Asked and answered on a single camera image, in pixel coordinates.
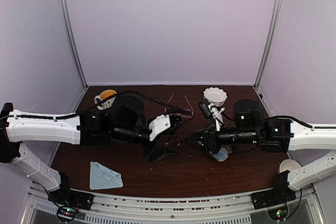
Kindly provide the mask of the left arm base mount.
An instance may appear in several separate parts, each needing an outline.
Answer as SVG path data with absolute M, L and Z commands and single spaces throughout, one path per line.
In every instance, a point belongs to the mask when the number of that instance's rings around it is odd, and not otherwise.
M 56 217 L 63 223 L 74 221 L 80 210 L 90 210 L 94 195 L 71 190 L 70 193 L 46 191 L 48 200 L 56 207 Z

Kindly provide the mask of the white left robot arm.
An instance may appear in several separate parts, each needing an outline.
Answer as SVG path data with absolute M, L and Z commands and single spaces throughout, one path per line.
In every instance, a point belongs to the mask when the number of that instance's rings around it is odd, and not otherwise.
M 1 110 L 1 163 L 18 165 L 28 177 L 55 194 L 64 205 L 76 197 L 70 190 L 69 178 L 53 170 L 26 145 L 25 141 L 62 142 L 84 146 L 111 146 L 116 142 L 141 145 L 144 156 L 154 162 L 166 154 L 157 149 L 155 139 L 173 134 L 182 126 L 179 108 L 146 121 L 144 104 L 131 95 L 112 99 L 99 111 L 72 114 L 29 114 L 5 103 Z

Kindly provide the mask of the brown plaid glasses case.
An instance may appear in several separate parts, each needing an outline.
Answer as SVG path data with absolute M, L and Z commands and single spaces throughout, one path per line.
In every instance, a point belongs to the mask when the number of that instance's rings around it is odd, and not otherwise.
M 210 156 L 218 162 L 224 162 L 231 153 L 232 149 L 230 147 L 221 147 L 218 153 L 210 153 Z

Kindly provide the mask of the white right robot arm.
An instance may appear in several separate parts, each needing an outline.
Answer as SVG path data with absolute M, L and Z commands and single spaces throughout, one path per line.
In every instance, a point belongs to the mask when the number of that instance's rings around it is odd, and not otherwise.
M 277 176 L 276 187 L 269 192 L 272 203 L 279 204 L 289 196 L 289 190 L 304 186 L 335 174 L 335 125 L 309 124 L 287 115 L 264 117 L 261 104 L 242 99 L 233 105 L 234 126 L 224 126 L 219 119 L 220 110 L 211 104 L 199 103 L 207 119 L 215 125 L 193 133 L 185 139 L 191 146 L 223 159 L 223 149 L 238 145 L 254 145 L 268 153 L 286 153 L 297 150 L 329 150 L 325 156 L 294 170 Z

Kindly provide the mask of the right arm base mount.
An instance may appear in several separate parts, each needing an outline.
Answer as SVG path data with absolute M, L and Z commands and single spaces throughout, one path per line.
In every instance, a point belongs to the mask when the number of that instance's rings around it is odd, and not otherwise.
M 296 200 L 296 193 L 286 189 L 270 189 L 251 194 L 254 209 L 266 209 L 268 217 L 275 222 L 286 221 L 290 216 L 288 203 Z

